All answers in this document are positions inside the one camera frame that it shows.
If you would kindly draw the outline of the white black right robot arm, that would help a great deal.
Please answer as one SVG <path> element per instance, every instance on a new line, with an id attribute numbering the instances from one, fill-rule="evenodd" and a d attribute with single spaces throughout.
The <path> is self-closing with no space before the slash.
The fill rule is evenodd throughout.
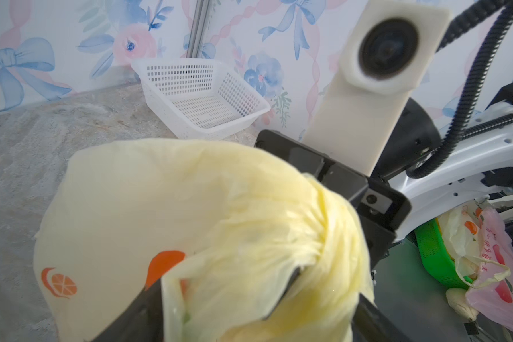
<path id="1" fill-rule="evenodd" d="M 409 101 L 370 176 L 275 131 L 262 131 L 255 145 L 345 197 L 359 214 L 376 266 L 421 224 L 463 202 L 513 190 L 513 83 L 473 120 L 444 164 L 425 178 L 409 178 L 406 170 L 436 145 L 437 135 L 426 112 Z"/>

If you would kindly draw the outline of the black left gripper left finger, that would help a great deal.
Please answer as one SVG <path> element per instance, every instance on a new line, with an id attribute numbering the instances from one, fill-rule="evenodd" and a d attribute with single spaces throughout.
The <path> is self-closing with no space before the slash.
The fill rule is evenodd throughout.
<path id="1" fill-rule="evenodd" d="M 128 308 L 93 341 L 164 341 L 161 283 L 155 282 L 131 302 Z"/>

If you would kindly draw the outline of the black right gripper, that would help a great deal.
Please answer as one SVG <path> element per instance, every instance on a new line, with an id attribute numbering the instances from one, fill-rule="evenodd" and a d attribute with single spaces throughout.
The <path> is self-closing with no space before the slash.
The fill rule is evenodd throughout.
<path id="1" fill-rule="evenodd" d="M 362 175 L 276 131 L 261 131 L 255 147 L 288 162 L 299 172 L 314 176 L 350 202 L 359 215 L 370 266 L 374 269 L 393 245 L 397 229 L 412 209 L 408 198 L 388 184 Z"/>

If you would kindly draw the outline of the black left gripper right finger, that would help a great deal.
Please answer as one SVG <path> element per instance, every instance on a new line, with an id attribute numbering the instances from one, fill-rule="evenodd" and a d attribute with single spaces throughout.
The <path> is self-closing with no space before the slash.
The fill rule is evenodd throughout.
<path id="1" fill-rule="evenodd" d="M 410 339 L 363 294 L 359 295 L 359 303 L 356 307 L 352 323 L 353 327 L 365 341 L 410 341 Z"/>

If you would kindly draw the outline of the yellow plastic bag orange print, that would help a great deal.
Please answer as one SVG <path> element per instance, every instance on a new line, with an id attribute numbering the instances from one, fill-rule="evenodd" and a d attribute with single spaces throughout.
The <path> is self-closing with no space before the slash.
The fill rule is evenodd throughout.
<path id="1" fill-rule="evenodd" d="M 92 341 L 159 284 L 166 341 L 350 341 L 375 299 L 355 208 L 314 176 L 225 141 L 76 152 L 36 235 L 61 341 Z"/>

